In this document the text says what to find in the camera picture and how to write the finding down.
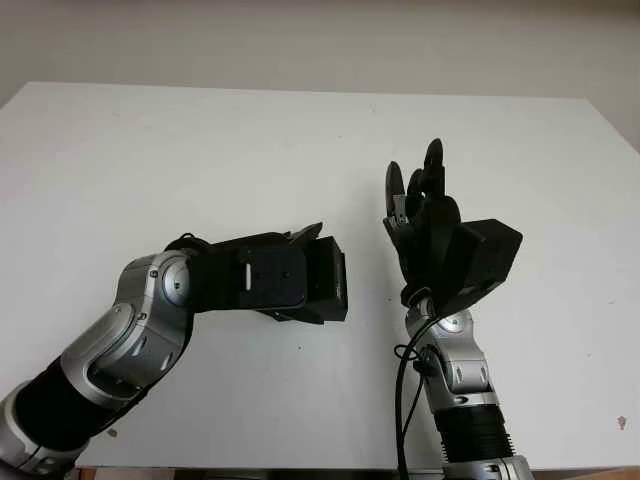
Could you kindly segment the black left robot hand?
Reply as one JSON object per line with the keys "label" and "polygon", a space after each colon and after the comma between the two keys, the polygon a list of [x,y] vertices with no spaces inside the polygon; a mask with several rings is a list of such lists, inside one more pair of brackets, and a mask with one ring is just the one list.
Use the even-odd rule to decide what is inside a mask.
{"label": "black left robot hand", "polygon": [[192,314],[251,310],[280,322],[322,325],[321,315],[309,308],[305,252],[322,227],[317,222],[297,232],[266,232],[217,243],[185,233],[166,249],[187,255],[187,307]]}

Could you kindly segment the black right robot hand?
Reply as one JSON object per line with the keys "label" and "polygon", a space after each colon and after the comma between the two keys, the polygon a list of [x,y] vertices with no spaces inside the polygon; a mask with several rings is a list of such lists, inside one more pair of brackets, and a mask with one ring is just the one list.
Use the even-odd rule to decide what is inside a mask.
{"label": "black right robot hand", "polygon": [[401,303],[409,307],[425,297],[435,299],[451,231],[460,223],[455,200],[445,192],[443,144],[432,140],[423,166],[408,183],[392,161],[385,176],[386,217],[383,225],[398,254],[406,282]]}

